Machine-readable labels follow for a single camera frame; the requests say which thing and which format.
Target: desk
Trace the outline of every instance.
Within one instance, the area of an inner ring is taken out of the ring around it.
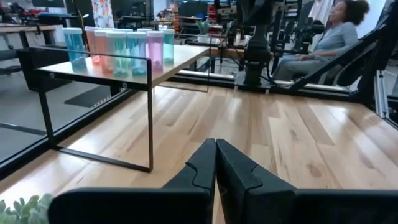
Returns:
[[[12,33],[19,33],[19,37],[21,38],[22,46],[24,48],[29,47],[29,43],[27,41],[26,32],[38,32],[42,31],[44,36],[44,41],[46,45],[54,44],[53,37],[51,32],[55,30],[55,26],[48,26],[48,25],[38,25],[37,26],[25,26],[20,24],[7,24],[7,23],[0,23],[0,34],[12,34]]]
[[[149,167],[144,167],[128,162],[111,159],[99,155],[90,154],[87,152],[76,151],[69,148],[57,146],[59,142],[55,142],[54,133],[52,129],[49,106],[45,96],[42,85],[39,86],[39,98],[42,106],[42,112],[44,116],[44,123],[47,131],[49,142],[53,149],[60,152],[71,154],[74,156],[91,159],[94,161],[105,162],[115,166],[125,167],[128,169],[139,170],[143,172],[151,172],[153,169],[153,120],[152,120],[152,89],[153,87],[161,84],[170,77],[174,76],[180,70],[189,66],[191,63],[198,60],[200,57],[208,54],[209,47],[200,46],[187,46],[187,45],[176,45],[174,47],[175,60],[173,65],[164,65],[163,72],[148,72],[148,76],[128,76],[128,77],[114,77],[113,75],[105,75],[101,72],[100,68],[93,67],[91,59],[87,58],[87,70],[85,71],[73,71],[70,62],[59,63],[56,65],[50,65],[39,68],[36,72],[41,78],[57,78],[62,80],[78,81],[85,83],[93,83],[99,85],[113,86],[116,88],[125,88],[131,90],[147,91],[147,110],[148,110],[148,140],[149,140]]]

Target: floor mat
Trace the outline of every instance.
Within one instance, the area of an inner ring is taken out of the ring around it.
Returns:
[[[99,86],[78,96],[66,100],[68,105],[84,106],[92,108],[98,106],[111,98],[111,91],[108,86]]]

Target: wooden floor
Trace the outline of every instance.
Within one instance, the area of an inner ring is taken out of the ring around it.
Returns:
[[[153,173],[48,151],[3,180],[0,198],[11,204],[76,187],[161,187],[208,137],[225,138],[296,187],[398,188],[398,131],[362,105],[222,88],[157,87],[154,99]],[[147,165],[146,111],[140,93],[62,145]],[[214,219],[223,222],[218,198]]]

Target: monitor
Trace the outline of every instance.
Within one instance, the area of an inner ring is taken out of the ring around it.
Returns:
[[[32,4],[34,7],[65,7],[63,0],[32,0]]]

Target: gray shirt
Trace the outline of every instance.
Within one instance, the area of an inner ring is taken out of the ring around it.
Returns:
[[[356,27],[352,22],[344,22],[327,30],[314,48],[314,52],[334,51],[337,55],[343,53],[358,42]],[[331,59],[333,57],[315,57],[316,59]]]

